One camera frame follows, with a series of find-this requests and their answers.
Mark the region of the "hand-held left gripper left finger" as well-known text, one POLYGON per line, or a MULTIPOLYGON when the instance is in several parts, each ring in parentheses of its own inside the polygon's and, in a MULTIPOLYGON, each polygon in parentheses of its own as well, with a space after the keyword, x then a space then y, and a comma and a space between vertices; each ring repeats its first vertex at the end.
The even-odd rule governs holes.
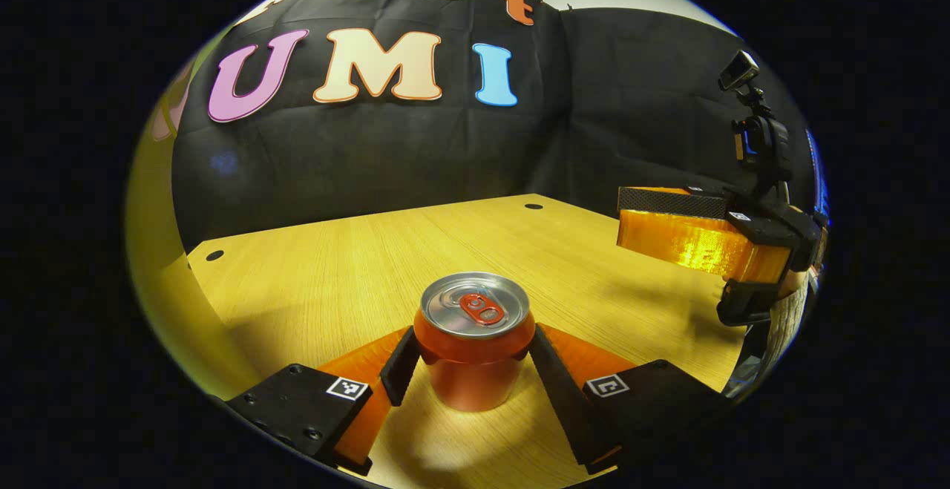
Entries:
POLYGON ((300 454, 366 476, 371 448, 418 360, 407 326, 318 368, 289 364, 223 405, 300 454))

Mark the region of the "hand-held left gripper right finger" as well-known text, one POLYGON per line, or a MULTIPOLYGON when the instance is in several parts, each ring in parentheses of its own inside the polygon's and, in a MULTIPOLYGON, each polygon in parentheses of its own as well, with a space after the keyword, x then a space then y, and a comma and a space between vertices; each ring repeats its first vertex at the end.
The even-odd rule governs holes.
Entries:
POLYGON ((664 358, 634 364, 548 324, 529 352, 577 463, 590 474, 656 463, 736 403, 664 358))

